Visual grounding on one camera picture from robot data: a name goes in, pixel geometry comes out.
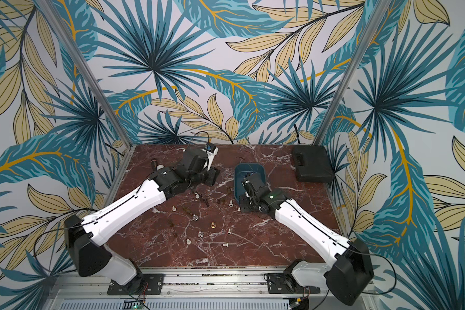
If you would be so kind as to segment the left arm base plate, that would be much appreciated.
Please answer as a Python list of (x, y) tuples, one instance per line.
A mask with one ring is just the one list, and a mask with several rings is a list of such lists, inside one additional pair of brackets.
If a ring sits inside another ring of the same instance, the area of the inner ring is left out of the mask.
[(160, 295), (164, 283), (164, 274), (141, 274), (136, 275), (135, 279), (131, 280), (126, 285), (120, 285), (111, 280), (107, 294), (109, 296), (121, 295)]

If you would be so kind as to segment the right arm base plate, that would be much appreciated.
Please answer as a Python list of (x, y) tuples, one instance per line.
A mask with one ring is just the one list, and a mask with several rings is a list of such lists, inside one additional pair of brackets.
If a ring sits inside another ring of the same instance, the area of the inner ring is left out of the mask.
[(284, 273), (266, 273), (263, 279), (267, 283), (269, 294), (311, 294), (320, 293), (318, 287), (306, 286), (303, 287), (297, 284), (293, 277)]

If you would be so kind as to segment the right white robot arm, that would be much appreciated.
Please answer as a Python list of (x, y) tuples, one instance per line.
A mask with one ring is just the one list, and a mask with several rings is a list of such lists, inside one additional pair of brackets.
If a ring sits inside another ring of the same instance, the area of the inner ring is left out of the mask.
[(245, 194), (240, 206), (268, 214), (292, 230), (324, 260), (325, 266), (305, 260), (294, 261), (285, 269), (292, 287), (313, 287), (329, 291), (346, 306), (352, 306), (373, 280), (374, 271), (367, 245), (334, 232), (305, 211), (280, 189), (270, 189), (257, 173), (243, 178)]

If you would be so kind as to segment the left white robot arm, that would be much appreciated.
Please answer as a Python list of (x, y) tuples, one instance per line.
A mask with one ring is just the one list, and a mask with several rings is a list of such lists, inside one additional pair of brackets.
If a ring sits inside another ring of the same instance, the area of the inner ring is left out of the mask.
[(218, 147), (186, 149), (174, 167), (160, 167), (135, 190), (111, 205), (84, 218), (76, 215), (65, 222), (65, 244), (81, 277), (104, 276), (130, 294), (144, 289), (137, 265), (113, 251), (107, 242), (120, 229), (146, 211), (200, 184), (212, 186), (219, 170), (212, 166)]

